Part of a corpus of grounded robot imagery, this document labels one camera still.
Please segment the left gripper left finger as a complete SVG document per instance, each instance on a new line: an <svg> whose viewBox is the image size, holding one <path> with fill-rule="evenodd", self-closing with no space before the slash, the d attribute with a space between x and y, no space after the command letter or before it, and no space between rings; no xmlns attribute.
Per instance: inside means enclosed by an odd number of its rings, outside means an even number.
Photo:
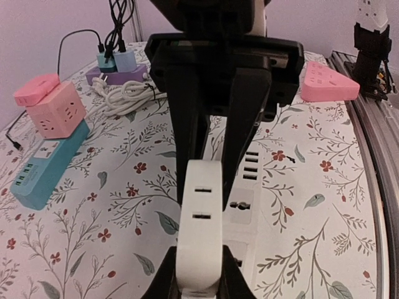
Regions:
<svg viewBox="0 0 399 299"><path fill-rule="evenodd" d="M142 299L180 299L176 281L176 246L171 246Z"/></svg>

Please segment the pink cube socket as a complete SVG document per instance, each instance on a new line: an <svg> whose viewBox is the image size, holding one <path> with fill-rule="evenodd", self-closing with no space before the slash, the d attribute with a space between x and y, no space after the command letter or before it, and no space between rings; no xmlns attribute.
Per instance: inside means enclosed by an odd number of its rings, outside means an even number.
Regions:
<svg viewBox="0 0 399 299"><path fill-rule="evenodd" d="M44 139L68 138L86 116L85 107L72 82L59 84L26 111Z"/></svg>

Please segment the pink triangular power strip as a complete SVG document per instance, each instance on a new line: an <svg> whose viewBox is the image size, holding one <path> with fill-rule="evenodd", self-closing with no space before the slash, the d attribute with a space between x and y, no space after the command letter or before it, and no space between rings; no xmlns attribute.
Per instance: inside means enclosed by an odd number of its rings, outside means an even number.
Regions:
<svg viewBox="0 0 399 299"><path fill-rule="evenodd" d="M351 78L320 64L307 63L300 97L306 102L342 102L355 100L360 85Z"/></svg>

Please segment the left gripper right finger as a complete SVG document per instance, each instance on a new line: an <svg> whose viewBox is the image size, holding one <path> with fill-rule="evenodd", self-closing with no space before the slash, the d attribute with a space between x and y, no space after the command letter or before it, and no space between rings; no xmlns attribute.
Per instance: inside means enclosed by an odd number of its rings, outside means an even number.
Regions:
<svg viewBox="0 0 399 299"><path fill-rule="evenodd" d="M256 299L248 287L227 245L223 245L223 263L218 288L220 299Z"/></svg>

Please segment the teal plug adapter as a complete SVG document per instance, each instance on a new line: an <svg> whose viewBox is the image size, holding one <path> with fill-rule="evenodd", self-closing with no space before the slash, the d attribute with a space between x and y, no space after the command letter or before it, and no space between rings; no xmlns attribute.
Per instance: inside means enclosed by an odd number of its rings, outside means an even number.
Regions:
<svg viewBox="0 0 399 299"><path fill-rule="evenodd" d="M106 58L105 52L97 54L97 66L102 73L113 73L117 71L117 66L114 59Z"/></svg>

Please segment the white power strip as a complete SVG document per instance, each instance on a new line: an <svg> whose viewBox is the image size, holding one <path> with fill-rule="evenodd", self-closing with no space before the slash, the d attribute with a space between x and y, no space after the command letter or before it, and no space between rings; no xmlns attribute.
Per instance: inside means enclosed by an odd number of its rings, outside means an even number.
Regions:
<svg viewBox="0 0 399 299"><path fill-rule="evenodd" d="M263 157L254 145L247 149L223 212L223 244L229 247L249 288L254 286L256 276Z"/></svg>

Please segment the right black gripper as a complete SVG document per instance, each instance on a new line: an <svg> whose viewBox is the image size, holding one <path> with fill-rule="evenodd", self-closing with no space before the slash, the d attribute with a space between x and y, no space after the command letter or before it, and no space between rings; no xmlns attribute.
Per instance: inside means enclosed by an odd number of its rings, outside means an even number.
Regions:
<svg viewBox="0 0 399 299"><path fill-rule="evenodd" d="M188 161L203 157L208 115L227 116L221 159L227 199L259 122L273 121L299 89L303 45L259 36L223 41L153 34L145 54L152 80L168 95L178 202L183 201Z"/></svg>

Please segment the purple power strip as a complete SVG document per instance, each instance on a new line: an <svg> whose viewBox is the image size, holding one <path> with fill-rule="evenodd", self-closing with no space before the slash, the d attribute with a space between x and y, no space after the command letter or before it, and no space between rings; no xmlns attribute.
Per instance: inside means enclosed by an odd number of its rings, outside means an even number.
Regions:
<svg viewBox="0 0 399 299"><path fill-rule="evenodd" d="M108 85L123 85L127 81L144 82L148 79L148 69L145 64L138 64L132 72L112 72L103 74L98 67L93 67L86 74L87 83L92 85L94 78L101 78Z"/></svg>

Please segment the teal power strip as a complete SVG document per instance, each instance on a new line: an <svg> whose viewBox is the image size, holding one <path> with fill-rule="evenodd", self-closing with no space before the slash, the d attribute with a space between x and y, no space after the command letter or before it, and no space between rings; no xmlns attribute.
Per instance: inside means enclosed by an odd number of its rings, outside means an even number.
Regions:
<svg viewBox="0 0 399 299"><path fill-rule="evenodd" d="M68 138L41 142L10 187L11 194L22 206L36 211L46 206L89 131L83 120Z"/></svg>

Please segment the white charger adapter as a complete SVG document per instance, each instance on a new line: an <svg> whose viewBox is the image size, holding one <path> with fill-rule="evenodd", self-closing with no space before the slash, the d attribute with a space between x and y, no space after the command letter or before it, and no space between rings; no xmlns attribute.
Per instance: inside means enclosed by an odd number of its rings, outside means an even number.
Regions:
<svg viewBox="0 0 399 299"><path fill-rule="evenodd" d="M176 251L176 281L184 298L215 298L222 270L222 166L188 162Z"/></svg>

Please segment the small pink square adapter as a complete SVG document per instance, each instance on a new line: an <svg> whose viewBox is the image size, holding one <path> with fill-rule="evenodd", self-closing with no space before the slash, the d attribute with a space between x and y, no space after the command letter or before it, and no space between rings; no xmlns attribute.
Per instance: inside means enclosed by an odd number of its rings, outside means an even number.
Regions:
<svg viewBox="0 0 399 299"><path fill-rule="evenodd" d="M50 94L59 84L60 78L57 74L40 75L28 81L13 96L17 106L31 107Z"/></svg>

